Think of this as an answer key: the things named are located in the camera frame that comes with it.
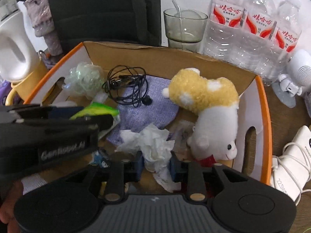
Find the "black bag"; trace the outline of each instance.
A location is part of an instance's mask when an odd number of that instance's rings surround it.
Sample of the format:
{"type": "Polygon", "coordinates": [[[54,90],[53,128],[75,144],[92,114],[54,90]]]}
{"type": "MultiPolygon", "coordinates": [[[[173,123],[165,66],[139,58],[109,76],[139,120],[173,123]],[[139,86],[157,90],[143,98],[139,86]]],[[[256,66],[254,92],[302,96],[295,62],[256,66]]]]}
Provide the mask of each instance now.
{"type": "Polygon", "coordinates": [[[64,52],[82,41],[159,46],[161,0],[49,0],[64,52]]]}

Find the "wooden table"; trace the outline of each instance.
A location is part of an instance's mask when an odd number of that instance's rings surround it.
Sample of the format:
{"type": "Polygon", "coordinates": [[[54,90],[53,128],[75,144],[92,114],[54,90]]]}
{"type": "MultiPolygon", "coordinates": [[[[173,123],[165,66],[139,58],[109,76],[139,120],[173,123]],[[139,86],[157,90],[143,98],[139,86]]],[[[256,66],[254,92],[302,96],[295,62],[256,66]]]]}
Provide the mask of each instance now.
{"type": "MultiPolygon", "coordinates": [[[[279,156],[282,154],[283,146],[292,141],[299,128],[311,124],[311,118],[301,97],[296,97],[297,105],[290,109],[279,101],[271,87],[266,88],[266,95],[272,123],[273,155],[279,156]]],[[[311,182],[307,183],[305,188],[311,189],[311,182]]],[[[302,195],[297,206],[296,219],[290,233],[303,233],[310,227],[311,193],[307,192],[302,195]]]]}

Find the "yellow and white plush toy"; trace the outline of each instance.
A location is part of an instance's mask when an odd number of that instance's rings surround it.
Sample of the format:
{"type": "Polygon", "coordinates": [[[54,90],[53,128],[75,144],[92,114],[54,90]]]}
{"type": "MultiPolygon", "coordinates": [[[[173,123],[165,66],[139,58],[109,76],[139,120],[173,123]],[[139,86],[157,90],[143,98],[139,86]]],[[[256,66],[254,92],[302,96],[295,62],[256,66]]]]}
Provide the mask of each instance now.
{"type": "Polygon", "coordinates": [[[236,157],[239,96],[230,80],[208,80],[196,68],[182,69],[162,95],[198,115],[193,135],[187,141],[197,160],[211,155],[215,160],[236,157]]]}

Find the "white cable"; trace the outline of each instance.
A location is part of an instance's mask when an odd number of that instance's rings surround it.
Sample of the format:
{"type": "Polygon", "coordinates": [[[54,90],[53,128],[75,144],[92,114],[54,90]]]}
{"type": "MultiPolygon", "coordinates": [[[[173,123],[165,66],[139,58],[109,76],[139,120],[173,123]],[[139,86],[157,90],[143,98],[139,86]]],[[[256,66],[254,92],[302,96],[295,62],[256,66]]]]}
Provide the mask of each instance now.
{"type": "MultiPolygon", "coordinates": [[[[283,162],[282,162],[281,159],[283,159],[283,158],[291,158],[291,159],[295,160],[297,163],[301,164],[301,165],[308,171],[308,173],[309,173],[309,178],[308,178],[307,182],[311,180],[311,159],[310,159],[310,157],[309,157],[309,155],[308,155],[306,149],[305,149],[303,146],[301,146],[300,144],[295,143],[295,142],[291,142],[291,143],[286,144],[286,145],[283,147],[283,154],[284,154],[286,148],[289,147],[290,145],[295,145],[295,146],[297,146],[297,147],[299,148],[299,150],[301,151],[301,153],[302,153],[302,155],[303,155],[303,157],[304,157],[304,161],[305,161],[305,162],[302,162],[300,159],[297,159],[296,157],[293,157],[292,155],[282,155],[282,156],[279,156],[279,157],[277,157],[277,156],[273,156],[273,157],[276,158],[278,164],[280,164],[280,165],[285,169],[285,171],[286,171],[286,172],[288,173],[288,175],[292,178],[292,180],[295,182],[295,184],[297,185],[297,187],[298,187],[298,189],[299,189],[299,191],[300,191],[300,194],[299,194],[298,198],[297,198],[296,201],[295,201],[295,204],[296,204],[296,206],[297,206],[298,203],[300,202],[301,194],[302,194],[302,193],[305,193],[305,192],[311,192],[311,189],[305,189],[305,190],[303,190],[303,189],[302,189],[303,186],[302,186],[302,187],[300,186],[300,184],[299,184],[298,180],[296,179],[296,177],[295,177],[295,176],[293,175],[293,173],[287,168],[287,166],[285,166],[285,165],[283,164],[283,162]]],[[[277,166],[273,166],[273,167],[272,167],[273,184],[274,184],[274,187],[275,187],[275,188],[276,188],[276,183],[277,183],[277,182],[276,182],[276,179],[275,179],[274,171],[275,171],[276,169],[277,169],[277,166]]]]}

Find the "human hand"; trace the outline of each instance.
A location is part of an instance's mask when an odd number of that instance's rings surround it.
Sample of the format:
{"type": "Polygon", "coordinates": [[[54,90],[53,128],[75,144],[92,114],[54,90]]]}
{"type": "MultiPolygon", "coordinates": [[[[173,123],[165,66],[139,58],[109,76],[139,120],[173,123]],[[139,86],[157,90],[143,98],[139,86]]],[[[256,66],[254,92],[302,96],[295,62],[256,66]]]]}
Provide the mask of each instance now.
{"type": "Polygon", "coordinates": [[[4,202],[0,207],[0,220],[7,224],[7,233],[20,233],[18,224],[14,218],[14,205],[23,195],[24,186],[20,180],[15,181],[7,193],[4,202]]]}

